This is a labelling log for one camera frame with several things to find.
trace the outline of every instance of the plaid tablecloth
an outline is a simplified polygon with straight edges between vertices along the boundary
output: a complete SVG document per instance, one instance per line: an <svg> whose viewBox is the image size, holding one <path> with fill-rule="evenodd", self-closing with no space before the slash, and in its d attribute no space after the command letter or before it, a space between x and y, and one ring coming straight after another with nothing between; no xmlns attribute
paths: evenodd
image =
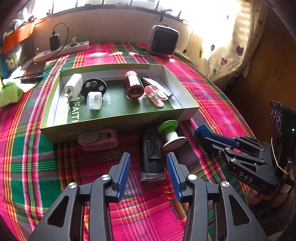
<svg viewBox="0 0 296 241"><path fill-rule="evenodd" d="M25 93L17 104L0 109L0 214L19 240L27 240L43 214L68 183L93 182L119 162L123 152L131 154L131 172L123 200L110 206L116 241L182 240L187 204L174 197L169 178L140 181L139 133L119 133L120 145L107 151L87 152L77 141L50 144L39 127L46 100L59 71L82 66L115 63L165 65L200 105L189 121L179 123L177 133L188 141L175 155L179 163L203 180L229 181L245 198L245 186L226 173L221 158L208 155L195 140L200 125L228 137L252 132L225 95L194 66L177 57L159 58L142 50L144 45L101 43L87 51L60 57L43 80ZM213 208L209 203L209 236L213 234ZM88 208L84 237L88 240Z"/></svg>

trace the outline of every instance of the silver screw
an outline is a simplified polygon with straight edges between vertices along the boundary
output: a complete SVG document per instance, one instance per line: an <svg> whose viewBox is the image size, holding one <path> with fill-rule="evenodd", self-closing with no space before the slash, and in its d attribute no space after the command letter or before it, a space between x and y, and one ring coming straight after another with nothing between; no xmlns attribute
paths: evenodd
<svg viewBox="0 0 296 241"><path fill-rule="evenodd" d="M193 180L196 180L197 179L197 176L194 175L194 174L189 174L188 175L188 179L193 181Z"/></svg>
<svg viewBox="0 0 296 241"><path fill-rule="evenodd" d="M110 179L110 176L109 176L108 174L105 174L105 175L103 175L103 176L101 177L101 179L102 179L103 181L107 181L107 180Z"/></svg>
<svg viewBox="0 0 296 241"><path fill-rule="evenodd" d="M221 182L221 185L222 185L223 187L225 187L225 188L227 188L227 187L230 186L229 182L227 182L227 181L223 181L223 182Z"/></svg>
<svg viewBox="0 0 296 241"><path fill-rule="evenodd" d="M68 187L71 188L71 189L73 189L73 188L77 187L77 183L70 183L68 185Z"/></svg>

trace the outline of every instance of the black power adapter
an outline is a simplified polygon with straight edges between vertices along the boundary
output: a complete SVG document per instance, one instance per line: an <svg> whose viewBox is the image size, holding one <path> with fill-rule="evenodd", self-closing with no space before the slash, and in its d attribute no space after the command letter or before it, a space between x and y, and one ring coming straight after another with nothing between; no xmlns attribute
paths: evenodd
<svg viewBox="0 0 296 241"><path fill-rule="evenodd" d="M52 36L49 38L50 50L57 50L61 46L59 34L55 34L55 31L52 32Z"/></svg>

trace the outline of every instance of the white plug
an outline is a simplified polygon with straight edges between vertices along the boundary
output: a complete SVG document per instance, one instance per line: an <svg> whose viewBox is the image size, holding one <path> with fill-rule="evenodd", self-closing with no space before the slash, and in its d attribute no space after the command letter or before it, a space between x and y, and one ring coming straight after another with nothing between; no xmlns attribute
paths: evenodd
<svg viewBox="0 0 296 241"><path fill-rule="evenodd" d="M82 75L73 74L70 80L65 85L65 97L70 101L78 101L80 99L79 94L83 85Z"/></svg>

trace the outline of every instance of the green cloth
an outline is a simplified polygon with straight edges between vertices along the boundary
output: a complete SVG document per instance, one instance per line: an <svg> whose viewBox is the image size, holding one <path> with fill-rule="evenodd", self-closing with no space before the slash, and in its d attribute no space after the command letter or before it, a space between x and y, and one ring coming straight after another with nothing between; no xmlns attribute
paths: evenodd
<svg viewBox="0 0 296 241"><path fill-rule="evenodd" d="M15 83L7 82L3 85L0 81L0 108L19 102L22 94L23 91Z"/></svg>

